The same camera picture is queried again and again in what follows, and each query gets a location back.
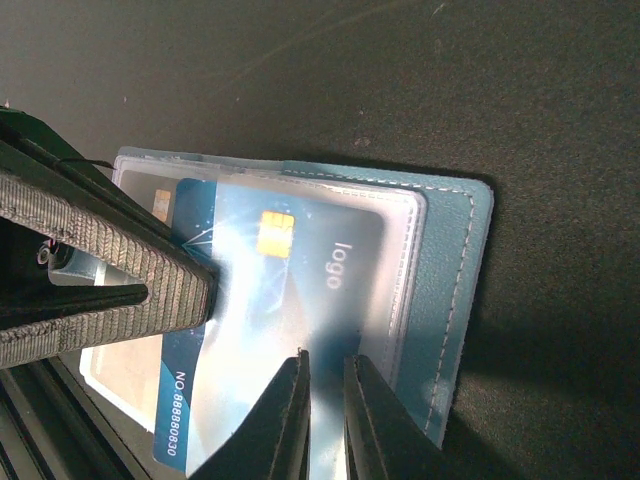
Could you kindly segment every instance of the blue credit card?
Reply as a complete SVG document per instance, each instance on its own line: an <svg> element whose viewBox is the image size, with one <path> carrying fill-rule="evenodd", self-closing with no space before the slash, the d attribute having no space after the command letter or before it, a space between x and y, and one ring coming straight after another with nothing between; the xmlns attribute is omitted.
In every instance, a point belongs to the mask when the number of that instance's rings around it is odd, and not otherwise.
<svg viewBox="0 0 640 480"><path fill-rule="evenodd" d="M248 378L266 386L275 373L256 364L231 374L234 359L266 349L277 369L279 357L307 348L312 388L340 410L343 362L358 351L385 225L374 212L194 179L178 184L173 211L175 242L221 270L213 320L163 337L154 457L190 474L257 400L233 391ZM273 346L287 335L295 345ZM312 450L330 447L322 443Z"/></svg>

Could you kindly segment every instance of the dark gray surface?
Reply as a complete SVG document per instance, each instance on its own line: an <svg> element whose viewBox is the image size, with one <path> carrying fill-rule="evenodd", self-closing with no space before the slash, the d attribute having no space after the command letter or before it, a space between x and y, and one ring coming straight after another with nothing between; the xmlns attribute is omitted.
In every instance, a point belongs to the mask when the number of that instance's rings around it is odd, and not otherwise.
<svg viewBox="0 0 640 480"><path fill-rule="evenodd" d="M0 102L87 157L335 155L487 180L445 452L477 477L638 472L637 2L57 3L0 4Z"/></svg>

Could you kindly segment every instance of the gold chip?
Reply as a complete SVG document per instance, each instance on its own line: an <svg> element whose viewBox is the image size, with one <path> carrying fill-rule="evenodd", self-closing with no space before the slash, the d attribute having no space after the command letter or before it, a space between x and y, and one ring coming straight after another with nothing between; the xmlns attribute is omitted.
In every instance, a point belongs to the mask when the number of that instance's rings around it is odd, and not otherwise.
<svg viewBox="0 0 640 480"><path fill-rule="evenodd" d="M169 217L169 202L171 201L171 192L166 190L156 190L156 196L153 200L153 210L151 214L162 222L166 222Z"/></svg>
<svg viewBox="0 0 640 480"><path fill-rule="evenodd" d="M258 252L270 257L289 258L293 241L292 215L280 212L262 212L258 232Z"/></svg>

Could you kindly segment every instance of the blue leather wallet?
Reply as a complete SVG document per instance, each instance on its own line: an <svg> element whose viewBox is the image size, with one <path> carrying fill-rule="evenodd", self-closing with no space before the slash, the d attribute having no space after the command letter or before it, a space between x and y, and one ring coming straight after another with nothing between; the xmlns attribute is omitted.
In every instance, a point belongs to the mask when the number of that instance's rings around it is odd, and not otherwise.
<svg viewBox="0 0 640 480"><path fill-rule="evenodd" d="M301 161L265 161L123 148L121 156L210 163L219 169L406 189L426 199L427 214L413 276L396 395L437 446L442 445L493 208L487 185L399 171Z"/></svg>

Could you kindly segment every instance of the wallet stitching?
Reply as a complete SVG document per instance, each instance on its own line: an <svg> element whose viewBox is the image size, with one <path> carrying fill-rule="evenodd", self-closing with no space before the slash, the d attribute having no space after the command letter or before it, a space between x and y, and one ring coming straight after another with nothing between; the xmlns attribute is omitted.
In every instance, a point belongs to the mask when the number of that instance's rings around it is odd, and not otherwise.
<svg viewBox="0 0 640 480"><path fill-rule="evenodd" d="M422 206L418 205L417 208L417 212L416 212L416 218L420 219L422 216ZM414 227L413 229L413 237L411 238L411 244L415 244L416 243L416 239L418 238L418 235L420 235L421 230L419 228ZM404 242L404 247L403 247L403 252L407 251L408 248L408 241L407 241L407 237L408 235L405 234L405 242ZM416 263L414 263L416 255L418 255L418 250L419 249L412 249L411 250L411 255L409 256L409 259L407 260L409 268L411 268L412 270L415 269ZM413 280L413 273L414 272L408 272L407 273L407 278L412 278ZM395 288L398 287L398 279L396 279L396 284L395 284ZM394 309L398 308L398 301L396 299L396 301L394 302ZM403 305L403 310L405 310L406 308L408 308L407 305ZM405 334L406 332L406 322L403 322L402 325L399 325L398 327L396 327L396 329L398 330L398 333L402 333L402 335ZM384 344L384 354L382 355L382 361L383 364L384 362L386 362L387 360L387 354L388 354L388 350L389 350L389 336L391 335L391 325L389 325L389 330L387 331L387 341ZM400 341L400 335L398 335L398 337L396 338L396 344L394 345L394 351L393 351L393 360L391 362L391 369L390 372L391 374L393 374L396 371L396 362L398 361L400 355L398 354L398 342Z"/></svg>
<svg viewBox="0 0 640 480"><path fill-rule="evenodd" d="M435 190L438 192L456 193L456 194L464 195L469 200L469 203L471 204L471 210L469 211L469 225L467 226L467 234L465 236L464 245L462 246L462 253L460 255L461 257L460 267L458 267L458 272L456 274L456 282L454 284L453 294L451 296L451 306L449 307L449 316L447 317L447 324L444 331L444 338L442 340L442 347L440 348L440 356L438 358L438 368L436 370L435 382L433 384L433 389L431 390L431 401L429 404L429 413L427 414L427 423L424 427L424 431L427 432L427 430L429 429L429 425L431 423L431 417L433 415L433 411L435 409L436 393L438 391L438 382L440 381L440 372L442 370L444 356L447 351L447 343L449 341L449 331L451 330L453 315L455 314L455 310L456 310L456 295L458 294L460 279L462 276L462 271L464 269L464 264L467 257L467 251L468 251L469 243L471 240L471 228L473 225L473 215L476 209L473 195L461 190L455 190L453 188L430 187L427 185L420 185L417 183L401 183L401 182L395 182L390 180L378 180L375 178L361 178L361 177L353 177L353 176L346 176L346 175L333 175L331 173L314 173L314 172L302 172L302 171L295 171L295 170L284 170L284 173L293 173L293 174L299 174L299 175L318 176L318 177L343 178L346 180L358 180L361 182L380 183L384 185L395 185L400 187L423 188L425 190Z"/></svg>

